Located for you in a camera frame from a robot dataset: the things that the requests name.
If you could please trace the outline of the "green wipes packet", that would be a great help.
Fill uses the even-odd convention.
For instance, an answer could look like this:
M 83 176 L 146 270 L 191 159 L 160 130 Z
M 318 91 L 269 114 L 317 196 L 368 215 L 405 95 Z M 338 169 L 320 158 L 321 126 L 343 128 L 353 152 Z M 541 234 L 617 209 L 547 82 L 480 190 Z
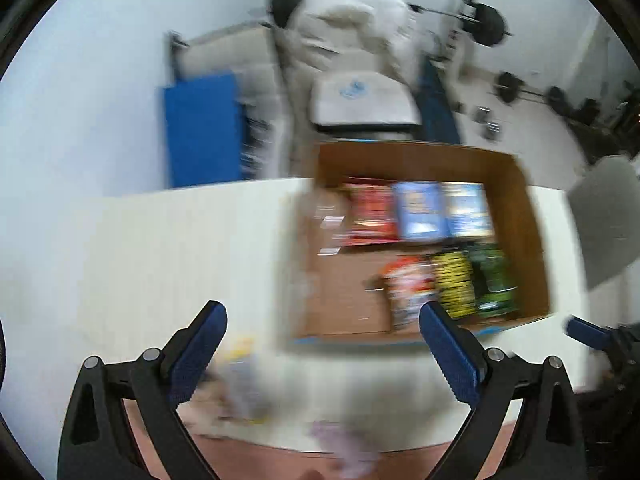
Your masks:
M 469 248 L 468 258 L 477 314 L 481 318 L 502 318 L 518 310 L 516 285 L 504 252 L 495 244 L 476 244 Z

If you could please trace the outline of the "blue mat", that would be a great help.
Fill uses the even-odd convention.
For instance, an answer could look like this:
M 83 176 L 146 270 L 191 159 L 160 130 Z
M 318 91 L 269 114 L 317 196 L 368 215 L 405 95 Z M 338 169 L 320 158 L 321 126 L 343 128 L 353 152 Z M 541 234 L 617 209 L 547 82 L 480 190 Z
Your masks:
M 242 179 L 242 108 L 234 73 L 163 88 L 169 179 L 174 188 Z

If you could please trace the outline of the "quilted folding chair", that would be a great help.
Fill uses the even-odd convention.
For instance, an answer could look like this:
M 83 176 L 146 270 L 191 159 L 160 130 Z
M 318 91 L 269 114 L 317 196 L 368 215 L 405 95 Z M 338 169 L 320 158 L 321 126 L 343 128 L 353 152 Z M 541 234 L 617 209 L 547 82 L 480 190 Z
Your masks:
M 293 117 L 273 28 L 248 22 L 185 40 L 167 36 L 168 60 L 176 81 L 222 72 L 239 87 L 244 136 L 241 169 L 250 180 L 290 174 Z

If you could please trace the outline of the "purple cloth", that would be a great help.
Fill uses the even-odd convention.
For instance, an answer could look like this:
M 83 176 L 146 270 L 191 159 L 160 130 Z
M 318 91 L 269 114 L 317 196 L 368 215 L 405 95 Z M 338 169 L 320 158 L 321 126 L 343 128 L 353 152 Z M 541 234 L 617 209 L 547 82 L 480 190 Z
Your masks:
M 311 424 L 310 434 L 324 452 L 337 460 L 342 479 L 362 479 L 374 473 L 378 453 L 356 430 L 340 422 L 317 420 Z

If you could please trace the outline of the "dumbbell pair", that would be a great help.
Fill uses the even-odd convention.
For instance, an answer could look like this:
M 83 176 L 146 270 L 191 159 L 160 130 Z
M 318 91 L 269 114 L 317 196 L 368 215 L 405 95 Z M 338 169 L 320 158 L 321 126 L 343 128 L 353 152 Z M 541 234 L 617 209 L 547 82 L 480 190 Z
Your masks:
M 501 125 L 495 120 L 490 108 L 478 106 L 473 120 L 480 126 L 480 136 L 489 142 L 498 142 L 502 133 Z

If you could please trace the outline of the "barbell on rack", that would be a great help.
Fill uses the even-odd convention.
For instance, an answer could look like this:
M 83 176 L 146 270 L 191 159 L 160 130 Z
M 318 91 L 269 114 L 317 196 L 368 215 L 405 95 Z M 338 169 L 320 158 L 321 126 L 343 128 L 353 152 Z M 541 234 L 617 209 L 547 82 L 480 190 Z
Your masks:
M 409 3 L 411 11 L 419 14 L 438 14 L 454 18 L 460 28 L 466 32 L 476 44 L 493 48 L 501 44 L 506 37 L 511 37 L 503 15 L 492 6 L 480 3 L 480 0 L 461 0 L 461 6 L 454 12 L 442 11 Z

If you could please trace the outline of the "silver scrubber yellow ends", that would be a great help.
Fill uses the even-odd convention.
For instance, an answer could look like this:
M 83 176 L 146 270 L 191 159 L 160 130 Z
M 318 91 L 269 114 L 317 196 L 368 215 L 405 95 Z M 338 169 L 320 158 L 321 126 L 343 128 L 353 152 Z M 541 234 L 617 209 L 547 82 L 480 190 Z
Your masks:
M 196 393 L 213 410 L 217 420 L 247 424 L 264 422 L 269 403 L 258 378 L 254 339 L 237 339 L 221 360 L 212 359 Z

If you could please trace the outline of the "red snack packet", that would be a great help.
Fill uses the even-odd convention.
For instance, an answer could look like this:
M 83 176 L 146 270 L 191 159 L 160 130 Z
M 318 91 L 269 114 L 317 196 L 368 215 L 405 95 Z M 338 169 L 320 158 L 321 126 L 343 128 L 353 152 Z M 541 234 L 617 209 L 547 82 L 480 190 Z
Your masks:
M 343 190 L 350 203 L 347 246 L 398 242 L 395 197 L 390 182 L 352 179 L 343 185 Z

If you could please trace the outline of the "cardboard box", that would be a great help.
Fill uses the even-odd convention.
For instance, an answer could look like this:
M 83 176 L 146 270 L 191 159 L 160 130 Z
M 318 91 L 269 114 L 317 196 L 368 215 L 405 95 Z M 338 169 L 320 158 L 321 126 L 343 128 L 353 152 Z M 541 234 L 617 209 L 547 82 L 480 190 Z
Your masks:
M 456 144 L 323 143 L 294 220 L 295 338 L 416 341 L 430 300 L 477 334 L 550 312 L 537 221 L 511 155 Z

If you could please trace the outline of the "orange panda snack packet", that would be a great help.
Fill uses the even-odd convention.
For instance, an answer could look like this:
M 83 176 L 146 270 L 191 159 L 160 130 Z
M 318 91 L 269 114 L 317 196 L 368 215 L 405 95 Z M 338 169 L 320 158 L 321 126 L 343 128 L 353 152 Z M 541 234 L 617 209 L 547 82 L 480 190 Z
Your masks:
M 437 298 L 435 271 L 427 256 L 402 256 L 380 272 L 393 330 L 418 320 L 424 304 Z

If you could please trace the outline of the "cream blue tissue pack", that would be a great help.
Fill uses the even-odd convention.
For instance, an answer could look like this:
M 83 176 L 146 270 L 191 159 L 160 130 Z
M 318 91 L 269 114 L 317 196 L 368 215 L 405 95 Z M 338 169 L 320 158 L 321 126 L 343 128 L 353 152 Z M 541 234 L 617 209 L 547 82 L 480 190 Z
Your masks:
M 473 182 L 442 182 L 446 222 L 454 240 L 492 240 L 495 237 L 484 186 Z

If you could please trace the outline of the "white puffer jacket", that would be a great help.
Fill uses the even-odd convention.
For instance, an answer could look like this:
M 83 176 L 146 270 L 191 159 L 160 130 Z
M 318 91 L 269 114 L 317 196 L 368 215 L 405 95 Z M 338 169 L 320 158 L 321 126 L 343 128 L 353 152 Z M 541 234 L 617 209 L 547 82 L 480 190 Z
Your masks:
M 302 0 L 280 32 L 294 113 L 308 117 L 312 84 L 326 72 L 379 72 L 418 85 L 416 14 L 405 0 Z

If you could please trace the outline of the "black yellow shoe wipes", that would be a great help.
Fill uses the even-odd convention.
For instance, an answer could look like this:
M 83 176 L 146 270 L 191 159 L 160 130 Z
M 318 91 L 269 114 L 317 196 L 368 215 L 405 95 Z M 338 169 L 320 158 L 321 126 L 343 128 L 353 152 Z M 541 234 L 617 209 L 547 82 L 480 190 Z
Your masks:
M 440 252 L 432 257 L 440 305 L 460 320 L 476 312 L 472 266 L 464 252 Z

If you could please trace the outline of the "white cushioned chair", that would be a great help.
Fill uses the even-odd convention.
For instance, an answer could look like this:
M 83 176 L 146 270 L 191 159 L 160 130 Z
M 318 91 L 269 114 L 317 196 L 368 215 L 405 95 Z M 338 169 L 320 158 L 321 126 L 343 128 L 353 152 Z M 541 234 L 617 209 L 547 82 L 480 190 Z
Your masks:
M 308 117 L 318 131 L 412 133 L 422 125 L 410 88 L 379 72 L 326 72 L 311 87 Z

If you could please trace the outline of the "grey chair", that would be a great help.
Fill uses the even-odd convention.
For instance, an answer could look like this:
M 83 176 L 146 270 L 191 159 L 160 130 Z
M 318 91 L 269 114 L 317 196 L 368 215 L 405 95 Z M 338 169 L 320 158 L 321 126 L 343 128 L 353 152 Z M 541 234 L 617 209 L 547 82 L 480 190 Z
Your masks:
M 639 178 L 623 156 L 598 160 L 567 194 L 588 289 L 639 258 Z

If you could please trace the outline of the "floor barbell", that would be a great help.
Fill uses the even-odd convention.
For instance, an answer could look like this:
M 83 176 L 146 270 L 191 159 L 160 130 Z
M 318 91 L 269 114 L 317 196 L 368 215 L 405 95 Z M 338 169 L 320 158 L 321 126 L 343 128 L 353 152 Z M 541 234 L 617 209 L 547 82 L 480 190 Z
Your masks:
M 528 88 L 521 78 L 508 72 L 498 73 L 494 80 L 494 89 L 504 104 L 513 104 L 519 99 L 539 98 L 560 116 L 570 116 L 573 111 L 565 92 L 559 87 L 549 87 L 545 92 L 533 90 Z

